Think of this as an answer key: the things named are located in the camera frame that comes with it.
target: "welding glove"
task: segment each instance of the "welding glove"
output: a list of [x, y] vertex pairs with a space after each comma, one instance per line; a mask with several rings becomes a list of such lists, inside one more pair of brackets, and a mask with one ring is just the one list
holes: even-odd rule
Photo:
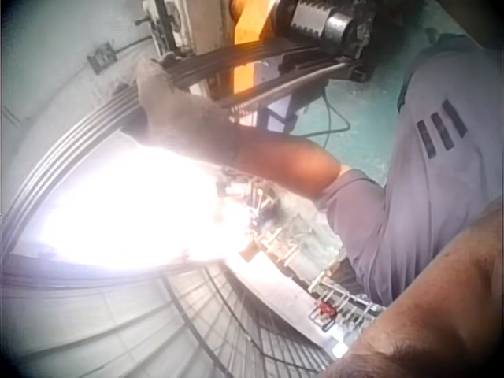
[[230, 165], [238, 151], [238, 128], [229, 112], [208, 98], [175, 87], [160, 63], [142, 60], [136, 81], [150, 145], [218, 165]]

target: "green floor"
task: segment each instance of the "green floor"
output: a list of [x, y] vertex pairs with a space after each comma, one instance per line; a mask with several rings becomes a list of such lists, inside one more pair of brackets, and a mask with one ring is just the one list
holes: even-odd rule
[[[367, 83], [332, 81], [327, 88], [328, 100], [351, 124], [352, 129], [332, 135], [328, 150], [346, 164], [366, 172], [384, 184], [395, 141], [397, 98], [406, 66], [416, 54], [428, 46], [426, 28], [440, 33], [462, 34], [464, 31], [433, 0], [427, 0], [416, 20], [402, 27], [402, 45], [390, 39], [380, 46], [382, 58]], [[328, 115], [323, 100], [312, 103], [295, 127], [301, 135], [327, 129]], [[332, 128], [344, 123], [334, 114]], [[325, 136], [313, 139], [322, 144]]]

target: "black wire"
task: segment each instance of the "black wire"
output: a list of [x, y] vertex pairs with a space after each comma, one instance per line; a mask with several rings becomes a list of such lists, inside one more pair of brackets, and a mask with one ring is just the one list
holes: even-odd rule
[[126, 46], [122, 46], [120, 49], [115, 50], [114, 53], [116, 53], [116, 54], [122, 53], [123, 51], [129, 49], [130, 47], [133, 47], [133, 46], [138, 45], [139, 43], [148, 41], [149, 39], [152, 39], [152, 37], [150, 35], [148, 35], [147, 37], [143, 37], [141, 39], [138, 39], [138, 40], [136, 40], [134, 42], [131, 42], [131, 43], [129, 43]]
[[[342, 115], [328, 100], [328, 96], [326, 94], [326, 91], [324, 89], [324, 93], [322, 94], [322, 98], [324, 99], [324, 102], [325, 102], [325, 106], [328, 110], [328, 130], [326, 130], [325, 132], [310, 132], [309, 134], [303, 134], [303, 135], [300, 135], [301, 137], [303, 138], [313, 138], [314, 136], [319, 136], [319, 135], [326, 135], [326, 139], [325, 139], [325, 142], [324, 142], [324, 148], [327, 146], [328, 142], [329, 142], [329, 136], [331, 134], [339, 134], [340, 132], [348, 132], [352, 125], [350, 124], [350, 122], [348, 121], [348, 119], [346, 119], [344, 117], [344, 115]], [[331, 130], [331, 113], [329, 110], [332, 110], [346, 125], [345, 128], [338, 128], [337, 130]]]
[[324, 93], [322, 94], [322, 98], [324, 99], [324, 102], [325, 102], [325, 109], [328, 111], [328, 134], [325, 137], [325, 141], [324, 141], [324, 145], [323, 145], [324, 150], [325, 150], [328, 148], [329, 138], [331, 138], [330, 131], [331, 131], [331, 126], [332, 126], [331, 108], [329, 107], [329, 100], [328, 100], [328, 96], [325, 91], [325, 88], [324, 88]]

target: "hand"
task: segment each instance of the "hand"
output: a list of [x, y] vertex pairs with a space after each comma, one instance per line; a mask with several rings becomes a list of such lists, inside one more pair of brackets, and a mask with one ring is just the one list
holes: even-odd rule
[[157, 62], [142, 60], [136, 72], [151, 145], [219, 165], [234, 161], [238, 130], [229, 120], [228, 111], [207, 98], [175, 87]]

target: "bright welding light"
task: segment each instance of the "bright welding light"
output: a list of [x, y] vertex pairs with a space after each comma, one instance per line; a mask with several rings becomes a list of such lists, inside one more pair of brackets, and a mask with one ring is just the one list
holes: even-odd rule
[[183, 251], [219, 258], [238, 247], [246, 220], [235, 210], [216, 233], [217, 202], [215, 179], [193, 161], [140, 148], [61, 198], [43, 242], [65, 260], [111, 269], [163, 265]]
[[332, 354], [334, 354], [334, 356], [336, 358], [343, 357], [347, 351], [348, 351], [348, 346], [342, 341], [337, 343], [336, 346], [334, 348], [332, 348]]

